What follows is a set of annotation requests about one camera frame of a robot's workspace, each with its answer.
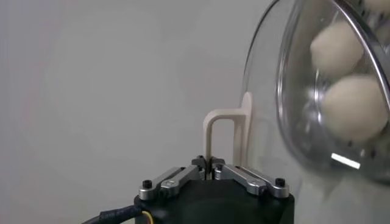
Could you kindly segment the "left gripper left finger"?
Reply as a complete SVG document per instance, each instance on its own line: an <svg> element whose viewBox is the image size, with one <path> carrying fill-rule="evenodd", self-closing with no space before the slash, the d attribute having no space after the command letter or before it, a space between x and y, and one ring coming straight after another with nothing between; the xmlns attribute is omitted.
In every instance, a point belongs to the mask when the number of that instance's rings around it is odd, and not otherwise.
<svg viewBox="0 0 390 224"><path fill-rule="evenodd" d="M207 162L202 155L199 155L188 167L173 167L153 180L144 180L138 196L141 200L154 200L160 193L168 198L174 197L187 182L204 180L206 174Z"/></svg>

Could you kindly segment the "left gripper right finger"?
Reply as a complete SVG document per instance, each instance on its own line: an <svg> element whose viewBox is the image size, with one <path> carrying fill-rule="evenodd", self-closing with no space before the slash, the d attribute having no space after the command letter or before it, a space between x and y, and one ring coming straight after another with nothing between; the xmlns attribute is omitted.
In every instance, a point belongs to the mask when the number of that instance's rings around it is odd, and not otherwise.
<svg viewBox="0 0 390 224"><path fill-rule="evenodd" d="M252 195L268 192L275 198L289 197L289 185L284 178L272 178L248 167L226 164L214 156L210 159L210 167L215 180L234 180Z"/></svg>

